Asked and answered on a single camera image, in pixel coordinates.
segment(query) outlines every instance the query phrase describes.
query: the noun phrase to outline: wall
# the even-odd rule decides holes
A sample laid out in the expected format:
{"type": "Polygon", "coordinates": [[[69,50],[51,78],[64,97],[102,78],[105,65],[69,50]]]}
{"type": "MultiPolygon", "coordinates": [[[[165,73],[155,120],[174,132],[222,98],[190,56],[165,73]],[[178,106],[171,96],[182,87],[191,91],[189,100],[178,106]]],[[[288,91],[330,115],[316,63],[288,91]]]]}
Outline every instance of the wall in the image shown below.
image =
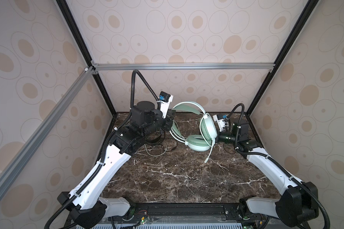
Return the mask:
{"type": "Polygon", "coordinates": [[[252,120],[266,150],[317,186],[332,228],[344,228],[344,0],[315,10],[252,120]]]}
{"type": "MultiPolygon", "coordinates": [[[[0,1],[0,173],[84,67],[53,1],[0,1]]],[[[93,79],[87,80],[1,200],[0,228],[43,228],[59,207],[57,195],[90,170],[110,118],[93,79]]]]}
{"type": "MultiPolygon", "coordinates": [[[[306,2],[69,0],[68,4],[96,63],[231,63],[273,62],[306,2]]],[[[267,70],[253,75],[250,74],[254,70],[243,70],[238,82],[234,77],[239,71],[142,73],[154,89],[167,87],[176,96],[175,101],[194,100],[203,103],[209,111],[228,111],[226,106],[231,107],[241,98],[248,107],[260,87],[261,77],[267,74],[267,70]],[[194,80],[188,80],[190,73],[194,80]],[[232,102],[222,103],[222,99],[232,102]]],[[[129,111],[124,92],[129,83],[124,84],[128,80],[121,79],[131,73],[102,74],[103,79],[108,79],[104,83],[108,85],[116,111],[129,111]]],[[[150,95],[140,87],[138,100],[150,95]]]]}
{"type": "MultiPolygon", "coordinates": [[[[0,201],[0,228],[43,228],[93,166],[111,114],[93,79],[88,80],[0,201]]],[[[68,211],[51,228],[64,226],[68,211]]]]}
{"type": "Polygon", "coordinates": [[[0,173],[83,71],[51,0],[0,1],[0,173]]]}

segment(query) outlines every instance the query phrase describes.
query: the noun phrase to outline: black frame post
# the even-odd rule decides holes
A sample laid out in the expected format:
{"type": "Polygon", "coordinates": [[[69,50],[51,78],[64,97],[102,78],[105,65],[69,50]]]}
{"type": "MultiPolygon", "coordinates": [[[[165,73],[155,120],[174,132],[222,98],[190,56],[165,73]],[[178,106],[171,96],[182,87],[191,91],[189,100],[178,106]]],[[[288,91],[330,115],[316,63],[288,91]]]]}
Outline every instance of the black frame post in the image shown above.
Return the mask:
{"type": "MultiPolygon", "coordinates": [[[[56,0],[61,13],[63,14],[65,21],[67,23],[67,25],[69,26],[69,29],[71,31],[71,33],[73,34],[73,37],[76,41],[76,43],[78,44],[78,47],[85,59],[85,62],[87,63],[88,66],[92,66],[93,69],[95,70],[93,63],[92,63],[92,57],[91,54],[88,51],[88,48],[83,40],[82,35],[80,34],[80,31],[78,29],[78,26],[73,18],[73,15],[70,12],[70,8],[67,4],[67,2],[65,0],[56,0]]],[[[110,97],[108,96],[108,93],[105,89],[105,85],[102,82],[101,77],[99,76],[98,72],[96,71],[96,74],[93,75],[94,80],[96,81],[96,84],[105,100],[105,103],[107,104],[112,116],[116,116],[117,112],[111,102],[110,97]]]]}
{"type": "Polygon", "coordinates": [[[247,110],[247,115],[250,116],[253,112],[253,109],[256,107],[258,102],[260,101],[260,98],[264,94],[266,88],[269,86],[271,79],[274,77],[275,73],[280,68],[282,62],[284,61],[286,55],[288,54],[289,50],[292,48],[292,45],[296,41],[299,33],[302,31],[303,26],[306,24],[307,19],[310,17],[311,13],[313,12],[313,9],[316,7],[319,0],[308,0],[306,6],[304,7],[301,15],[299,16],[296,24],[294,25],[292,31],[290,32],[287,40],[284,43],[283,48],[280,50],[279,55],[275,59],[275,66],[271,72],[268,73],[266,76],[264,82],[262,83],[259,91],[255,95],[255,98],[253,99],[250,107],[247,110]]]}

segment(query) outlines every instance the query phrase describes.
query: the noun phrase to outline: brown marble tabletop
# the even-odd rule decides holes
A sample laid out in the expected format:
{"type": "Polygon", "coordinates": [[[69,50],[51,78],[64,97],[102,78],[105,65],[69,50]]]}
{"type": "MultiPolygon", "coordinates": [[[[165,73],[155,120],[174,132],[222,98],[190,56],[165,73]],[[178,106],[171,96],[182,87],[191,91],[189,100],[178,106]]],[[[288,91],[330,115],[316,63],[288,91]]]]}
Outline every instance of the brown marble tabletop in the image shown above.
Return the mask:
{"type": "MultiPolygon", "coordinates": [[[[120,113],[116,126],[126,116],[127,113],[120,113]]],[[[200,117],[193,113],[176,113],[175,121],[181,134],[185,137],[200,134],[200,117]]],[[[166,139],[163,145],[167,144],[170,150],[176,146],[176,141],[166,139]]],[[[146,147],[152,155],[162,153],[160,146],[146,147]]],[[[236,203],[249,195],[280,198],[274,185],[255,165],[225,150],[234,152],[227,144],[225,149],[222,143],[215,144],[210,159],[204,163],[209,151],[196,152],[180,142],[176,149],[159,157],[148,155],[143,146],[119,169],[101,196],[126,196],[136,203],[236,203]]]]}

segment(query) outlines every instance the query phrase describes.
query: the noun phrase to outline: white plastic clip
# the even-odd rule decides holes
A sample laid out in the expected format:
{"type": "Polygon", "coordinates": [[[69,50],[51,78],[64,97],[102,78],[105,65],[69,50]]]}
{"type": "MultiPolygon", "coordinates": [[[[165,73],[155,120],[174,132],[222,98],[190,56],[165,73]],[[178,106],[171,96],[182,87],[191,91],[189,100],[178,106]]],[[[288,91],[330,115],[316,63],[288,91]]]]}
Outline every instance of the white plastic clip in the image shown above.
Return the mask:
{"type": "Polygon", "coordinates": [[[81,194],[77,194],[77,191],[78,191],[78,190],[74,190],[74,191],[73,191],[73,194],[74,194],[76,197],[81,196],[81,194]]]}
{"type": "Polygon", "coordinates": [[[96,162],[96,164],[100,164],[100,165],[102,165],[102,166],[105,165],[105,163],[102,163],[102,162],[100,162],[99,160],[96,162]]]}

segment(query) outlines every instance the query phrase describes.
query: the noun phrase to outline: headphones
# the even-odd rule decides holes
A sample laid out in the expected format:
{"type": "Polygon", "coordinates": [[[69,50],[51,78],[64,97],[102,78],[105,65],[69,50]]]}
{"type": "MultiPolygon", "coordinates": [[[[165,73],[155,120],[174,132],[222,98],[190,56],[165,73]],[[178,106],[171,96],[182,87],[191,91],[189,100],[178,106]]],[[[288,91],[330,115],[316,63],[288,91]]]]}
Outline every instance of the headphones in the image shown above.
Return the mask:
{"type": "Polygon", "coordinates": [[[204,108],[200,104],[192,101],[181,102],[175,105],[172,110],[183,110],[193,112],[195,114],[200,114],[200,112],[195,108],[185,105],[186,103],[197,106],[203,113],[199,124],[201,135],[189,135],[187,138],[185,138],[181,134],[175,121],[173,122],[170,134],[174,139],[184,143],[192,150],[204,152],[210,149],[210,153],[204,161],[206,163],[209,160],[210,154],[212,153],[213,146],[215,144],[215,138],[218,136],[218,134],[215,129],[212,117],[209,113],[205,112],[204,108]]]}

